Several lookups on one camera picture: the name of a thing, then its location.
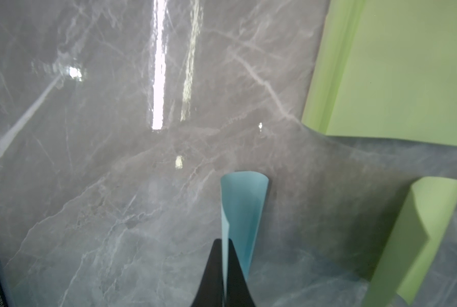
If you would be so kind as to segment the torn green page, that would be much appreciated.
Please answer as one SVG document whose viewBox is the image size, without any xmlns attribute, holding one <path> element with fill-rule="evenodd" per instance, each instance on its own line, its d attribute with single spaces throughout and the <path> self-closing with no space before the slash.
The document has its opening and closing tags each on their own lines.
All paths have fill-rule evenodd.
<svg viewBox="0 0 457 307">
<path fill-rule="evenodd" d="M 456 207 L 456 179 L 423 177 L 410 186 L 363 306 L 388 306 L 396 296 L 415 300 Z"/>
</svg>

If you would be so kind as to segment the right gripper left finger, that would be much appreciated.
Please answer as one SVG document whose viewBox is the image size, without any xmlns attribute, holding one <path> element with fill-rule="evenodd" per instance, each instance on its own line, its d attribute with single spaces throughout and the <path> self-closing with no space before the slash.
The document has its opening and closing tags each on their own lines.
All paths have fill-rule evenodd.
<svg viewBox="0 0 457 307">
<path fill-rule="evenodd" d="M 191 307 L 222 307 L 224 302 L 222 240 L 215 239 Z"/>
</svg>

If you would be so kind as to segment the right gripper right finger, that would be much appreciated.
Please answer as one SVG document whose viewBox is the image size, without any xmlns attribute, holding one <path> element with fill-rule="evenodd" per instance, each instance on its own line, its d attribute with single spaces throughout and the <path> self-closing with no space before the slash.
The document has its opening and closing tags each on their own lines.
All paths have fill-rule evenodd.
<svg viewBox="0 0 457 307">
<path fill-rule="evenodd" d="M 225 303 L 227 307 L 255 307 L 231 239 L 228 241 L 228 273 L 226 285 Z"/>
</svg>

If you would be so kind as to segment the large green memo pad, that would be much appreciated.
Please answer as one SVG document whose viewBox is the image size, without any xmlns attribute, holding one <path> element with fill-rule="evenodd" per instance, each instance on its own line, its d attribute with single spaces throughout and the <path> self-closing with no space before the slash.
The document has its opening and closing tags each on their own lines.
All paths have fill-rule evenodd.
<svg viewBox="0 0 457 307">
<path fill-rule="evenodd" d="M 457 147 L 457 1 L 331 1 L 302 122 Z"/>
</svg>

